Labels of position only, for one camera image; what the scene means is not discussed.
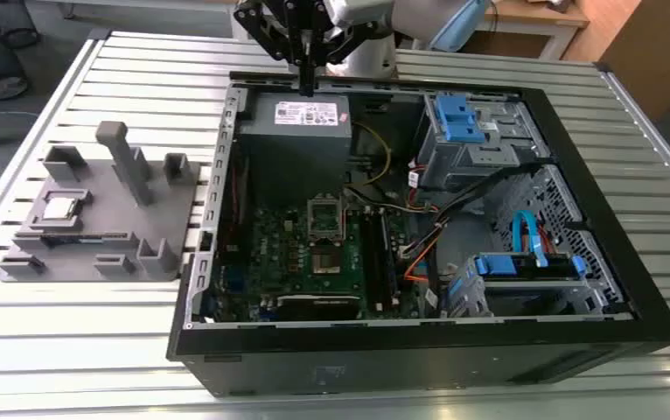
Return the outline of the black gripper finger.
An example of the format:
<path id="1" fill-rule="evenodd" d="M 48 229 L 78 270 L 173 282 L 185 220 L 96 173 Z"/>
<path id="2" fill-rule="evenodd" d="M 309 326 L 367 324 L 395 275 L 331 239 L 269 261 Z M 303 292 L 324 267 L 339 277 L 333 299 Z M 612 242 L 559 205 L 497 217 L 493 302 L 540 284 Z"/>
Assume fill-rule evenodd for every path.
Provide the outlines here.
<path id="1" fill-rule="evenodd" d="M 316 68 L 324 67 L 327 64 L 339 64 L 359 45 L 371 38 L 376 27 L 376 22 L 356 24 L 336 35 L 333 40 L 325 41 L 324 24 L 313 24 L 307 54 L 307 95 L 312 95 L 313 89 L 317 87 Z"/>
<path id="2" fill-rule="evenodd" d="M 307 53 L 297 6 L 237 6 L 233 19 L 273 60 L 297 69 L 299 93 L 307 95 Z"/>

